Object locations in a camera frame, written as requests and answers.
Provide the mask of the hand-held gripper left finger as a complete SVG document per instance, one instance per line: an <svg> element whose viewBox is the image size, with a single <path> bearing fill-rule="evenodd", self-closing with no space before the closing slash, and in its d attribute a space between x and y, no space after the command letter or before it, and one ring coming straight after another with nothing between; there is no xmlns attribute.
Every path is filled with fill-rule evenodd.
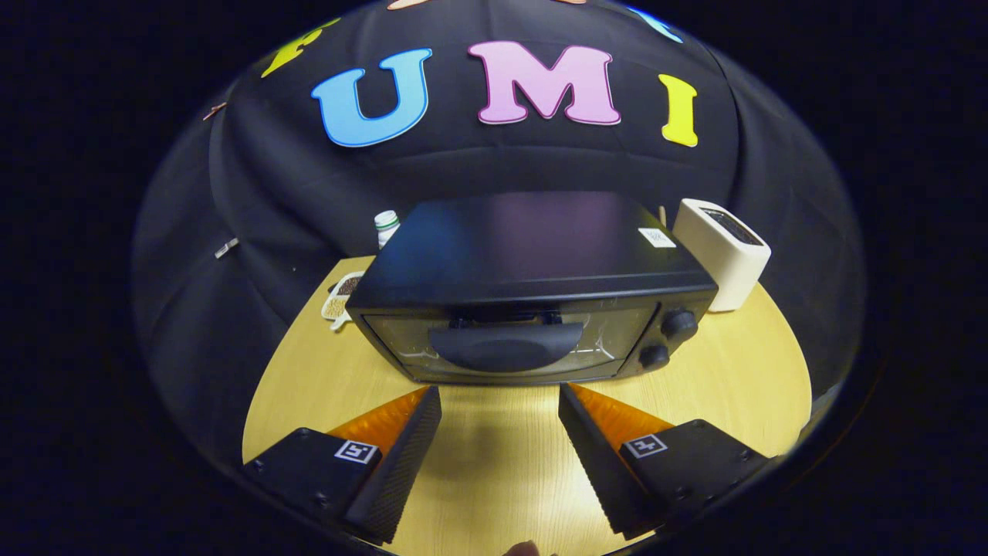
<svg viewBox="0 0 988 556"><path fill-rule="evenodd" d="M441 419L438 387L417 388L330 432L297 427L244 474L311 524L389 544Z"/></svg>

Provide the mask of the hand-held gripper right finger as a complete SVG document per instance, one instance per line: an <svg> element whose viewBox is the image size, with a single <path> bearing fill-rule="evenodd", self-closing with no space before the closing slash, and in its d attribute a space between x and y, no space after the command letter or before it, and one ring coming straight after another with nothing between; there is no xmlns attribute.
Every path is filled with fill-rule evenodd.
<svg viewBox="0 0 988 556"><path fill-rule="evenodd" d="M674 534L768 463L704 419L681 425L575 383L558 416L616 534Z"/></svg>

